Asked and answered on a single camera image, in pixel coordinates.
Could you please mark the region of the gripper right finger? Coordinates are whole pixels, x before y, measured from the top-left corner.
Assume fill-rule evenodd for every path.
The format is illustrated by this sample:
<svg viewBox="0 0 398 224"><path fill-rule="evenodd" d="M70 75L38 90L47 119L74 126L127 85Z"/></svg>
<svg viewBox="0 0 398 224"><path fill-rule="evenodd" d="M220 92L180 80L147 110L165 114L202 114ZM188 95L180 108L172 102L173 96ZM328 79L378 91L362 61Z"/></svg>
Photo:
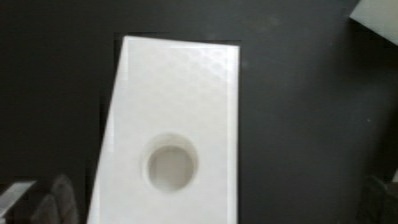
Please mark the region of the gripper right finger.
<svg viewBox="0 0 398 224"><path fill-rule="evenodd" d="M355 224L398 224L398 183L369 176L360 189Z"/></svg>

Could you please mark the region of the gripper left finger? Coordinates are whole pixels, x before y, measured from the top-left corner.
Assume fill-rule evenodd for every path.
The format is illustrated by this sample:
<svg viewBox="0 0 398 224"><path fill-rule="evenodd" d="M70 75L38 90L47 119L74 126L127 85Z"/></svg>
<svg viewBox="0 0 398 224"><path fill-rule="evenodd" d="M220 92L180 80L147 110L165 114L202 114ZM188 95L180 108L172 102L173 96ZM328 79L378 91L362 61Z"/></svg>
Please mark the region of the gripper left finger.
<svg viewBox="0 0 398 224"><path fill-rule="evenodd" d="M8 184L0 191L0 224L79 224L74 188L63 174Z"/></svg>

